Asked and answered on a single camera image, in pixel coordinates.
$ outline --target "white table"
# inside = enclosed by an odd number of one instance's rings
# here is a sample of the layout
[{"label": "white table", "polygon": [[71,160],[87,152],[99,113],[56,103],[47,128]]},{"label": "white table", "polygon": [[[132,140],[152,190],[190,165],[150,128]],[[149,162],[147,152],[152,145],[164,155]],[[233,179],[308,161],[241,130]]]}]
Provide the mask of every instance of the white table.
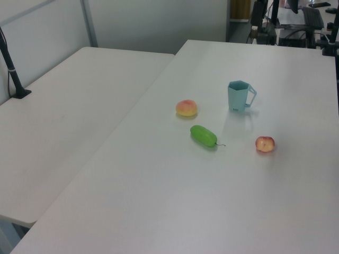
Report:
[{"label": "white table", "polygon": [[[258,92],[242,115],[238,79]],[[187,98],[190,120],[175,114]],[[194,142],[195,124],[226,147]],[[337,253],[338,151],[333,58],[188,41],[12,254]]]},{"label": "white table", "polygon": [[31,227],[173,55],[83,48],[0,106],[0,219]]}]

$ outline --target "white wall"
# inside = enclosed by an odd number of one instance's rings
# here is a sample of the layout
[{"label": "white wall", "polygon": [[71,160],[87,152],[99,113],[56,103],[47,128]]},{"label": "white wall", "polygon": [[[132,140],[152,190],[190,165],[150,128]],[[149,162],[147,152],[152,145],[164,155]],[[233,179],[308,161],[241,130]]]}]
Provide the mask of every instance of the white wall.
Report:
[{"label": "white wall", "polygon": [[[90,45],[80,0],[55,0],[2,26],[2,30],[24,87]],[[7,99],[7,66],[0,55],[0,104]]]},{"label": "white wall", "polygon": [[99,47],[176,54],[187,39],[226,41],[229,1],[88,0],[87,5]]}]

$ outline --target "toy cucumber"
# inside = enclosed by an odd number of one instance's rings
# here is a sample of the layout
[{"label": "toy cucumber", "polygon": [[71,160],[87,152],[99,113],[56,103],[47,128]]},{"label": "toy cucumber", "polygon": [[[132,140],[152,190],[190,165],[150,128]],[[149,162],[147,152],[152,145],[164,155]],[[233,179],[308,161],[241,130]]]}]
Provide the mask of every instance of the toy cucumber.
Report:
[{"label": "toy cucumber", "polygon": [[203,143],[205,146],[214,147],[215,145],[218,145],[217,144],[217,140],[218,140],[217,136],[213,132],[207,130],[203,126],[200,126],[200,125],[192,126],[191,127],[191,135],[196,140]]}]

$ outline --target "plastic mug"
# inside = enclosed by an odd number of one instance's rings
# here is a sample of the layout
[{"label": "plastic mug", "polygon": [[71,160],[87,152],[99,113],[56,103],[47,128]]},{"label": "plastic mug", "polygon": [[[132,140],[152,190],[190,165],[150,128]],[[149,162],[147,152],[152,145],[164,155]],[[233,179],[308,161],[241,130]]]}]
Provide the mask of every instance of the plastic mug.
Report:
[{"label": "plastic mug", "polygon": [[[254,94],[251,103],[247,104],[248,91]],[[232,81],[228,85],[228,106],[233,112],[243,112],[246,107],[250,107],[256,96],[256,91],[253,87],[241,80]]]}]

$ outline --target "toy fruit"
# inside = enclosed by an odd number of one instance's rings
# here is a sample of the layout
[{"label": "toy fruit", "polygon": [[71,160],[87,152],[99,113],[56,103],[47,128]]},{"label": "toy fruit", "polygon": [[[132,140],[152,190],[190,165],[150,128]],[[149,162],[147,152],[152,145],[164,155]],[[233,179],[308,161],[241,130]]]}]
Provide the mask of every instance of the toy fruit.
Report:
[{"label": "toy fruit", "polygon": [[270,152],[273,151],[275,142],[271,137],[259,137],[255,141],[255,147],[260,152]]},{"label": "toy fruit", "polygon": [[203,143],[205,146],[214,147],[217,144],[217,136],[200,125],[194,125],[191,127],[191,135],[196,140]]},{"label": "toy fruit", "polygon": [[184,101],[179,102],[175,108],[177,114],[182,116],[194,116],[197,114],[198,107],[195,101],[190,99],[186,99]]}]

